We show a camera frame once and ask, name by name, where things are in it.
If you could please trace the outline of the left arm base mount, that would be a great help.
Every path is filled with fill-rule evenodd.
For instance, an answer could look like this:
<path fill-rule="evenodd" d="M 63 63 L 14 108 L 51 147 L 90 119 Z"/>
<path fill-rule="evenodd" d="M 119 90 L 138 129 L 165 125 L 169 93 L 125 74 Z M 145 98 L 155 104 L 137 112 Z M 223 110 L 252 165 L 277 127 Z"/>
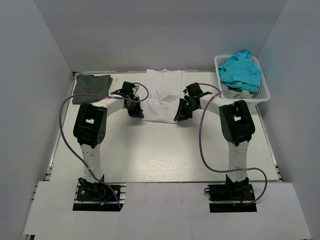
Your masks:
<path fill-rule="evenodd" d="M 72 210 L 74 212 L 119 212 L 125 203 L 126 185 L 98 182 L 91 183 L 82 177 L 78 179 Z"/>

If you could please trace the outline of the white t-shirt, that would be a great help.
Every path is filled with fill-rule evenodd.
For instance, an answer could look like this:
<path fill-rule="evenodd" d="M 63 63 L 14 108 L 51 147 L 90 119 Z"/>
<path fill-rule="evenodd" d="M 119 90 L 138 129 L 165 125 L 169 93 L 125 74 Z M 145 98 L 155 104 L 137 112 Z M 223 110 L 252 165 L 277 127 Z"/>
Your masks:
<path fill-rule="evenodd" d="M 144 121 L 174 124 L 182 93 L 183 71 L 147 69 L 148 97 L 141 103 Z"/>

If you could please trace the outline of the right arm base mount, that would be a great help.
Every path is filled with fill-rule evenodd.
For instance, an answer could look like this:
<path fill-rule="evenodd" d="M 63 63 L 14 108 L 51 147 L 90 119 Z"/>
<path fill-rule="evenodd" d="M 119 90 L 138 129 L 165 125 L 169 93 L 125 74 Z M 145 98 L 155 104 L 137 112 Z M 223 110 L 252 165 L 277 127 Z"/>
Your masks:
<path fill-rule="evenodd" d="M 208 195 L 211 213 L 255 213 L 257 211 L 253 186 L 246 177 L 233 182 L 225 178 L 224 184 L 209 184 L 204 188 Z"/>

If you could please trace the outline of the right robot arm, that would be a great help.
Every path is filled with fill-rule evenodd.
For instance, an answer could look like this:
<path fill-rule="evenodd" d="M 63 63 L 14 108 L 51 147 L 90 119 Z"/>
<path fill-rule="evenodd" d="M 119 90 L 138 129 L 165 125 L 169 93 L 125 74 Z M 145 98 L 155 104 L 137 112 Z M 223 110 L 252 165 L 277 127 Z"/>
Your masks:
<path fill-rule="evenodd" d="M 223 99 L 220 91 L 216 94 L 204 92 L 197 82 L 188 85 L 183 92 L 174 118 L 176 122 L 191 119 L 193 112 L 199 109 L 203 114 L 209 111 L 219 116 L 222 135 L 228 143 L 228 169 L 215 172 L 226 174 L 226 181 L 230 182 L 225 187 L 226 195 L 238 199 L 244 193 L 242 184 L 249 182 L 247 151 L 256 130 L 247 103 Z"/>

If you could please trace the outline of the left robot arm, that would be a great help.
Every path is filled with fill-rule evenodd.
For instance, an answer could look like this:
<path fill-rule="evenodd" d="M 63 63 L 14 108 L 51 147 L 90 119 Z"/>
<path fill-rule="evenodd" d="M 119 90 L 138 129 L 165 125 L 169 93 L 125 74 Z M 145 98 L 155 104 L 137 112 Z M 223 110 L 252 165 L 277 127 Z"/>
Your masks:
<path fill-rule="evenodd" d="M 95 102 L 82 103 L 73 128 L 73 136 L 80 145 L 84 160 L 84 176 L 79 178 L 82 186 L 89 186 L 88 193 L 99 200 L 105 196 L 106 187 L 100 184 L 104 181 L 101 167 L 101 143 L 107 130 L 107 117 L 126 109 L 131 118 L 144 118 L 141 100 L 137 95 L 139 89 L 136 83 L 125 81 L 122 88 L 110 96 Z"/>

